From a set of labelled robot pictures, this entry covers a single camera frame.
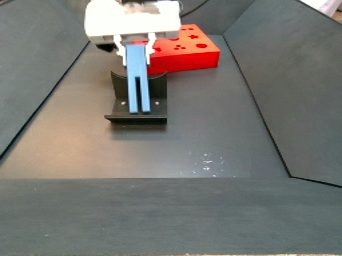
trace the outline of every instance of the red block with holes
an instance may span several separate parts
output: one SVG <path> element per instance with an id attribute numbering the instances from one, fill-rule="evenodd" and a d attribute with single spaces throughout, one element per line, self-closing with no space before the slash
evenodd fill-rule
<path id="1" fill-rule="evenodd" d="M 151 75 L 218 67 L 221 50 L 194 24 L 182 26 L 179 38 L 156 40 L 154 49 Z"/>

